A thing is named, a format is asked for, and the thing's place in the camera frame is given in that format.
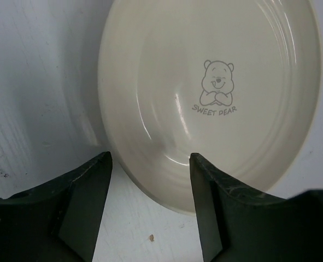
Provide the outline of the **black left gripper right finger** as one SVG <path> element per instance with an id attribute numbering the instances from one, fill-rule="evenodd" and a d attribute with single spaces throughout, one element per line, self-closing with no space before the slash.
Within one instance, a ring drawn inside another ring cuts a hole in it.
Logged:
<path id="1" fill-rule="evenodd" d="M 190 156 L 204 261 L 323 261 L 323 189 L 283 199 Z"/>

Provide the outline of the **cream bear plate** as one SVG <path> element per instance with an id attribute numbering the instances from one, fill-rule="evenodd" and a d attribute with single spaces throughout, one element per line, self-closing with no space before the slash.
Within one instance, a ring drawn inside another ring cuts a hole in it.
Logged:
<path id="1" fill-rule="evenodd" d="M 99 107 L 136 186 L 194 215 L 191 154 L 269 190 L 306 140 L 321 77 L 312 1 L 114 1 Z"/>

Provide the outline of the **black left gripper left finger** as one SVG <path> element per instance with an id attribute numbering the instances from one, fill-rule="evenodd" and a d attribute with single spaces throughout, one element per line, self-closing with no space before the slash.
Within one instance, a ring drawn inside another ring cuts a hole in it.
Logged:
<path id="1" fill-rule="evenodd" d="M 0 198 L 0 261 L 92 261 L 112 173 L 110 152 Z"/>

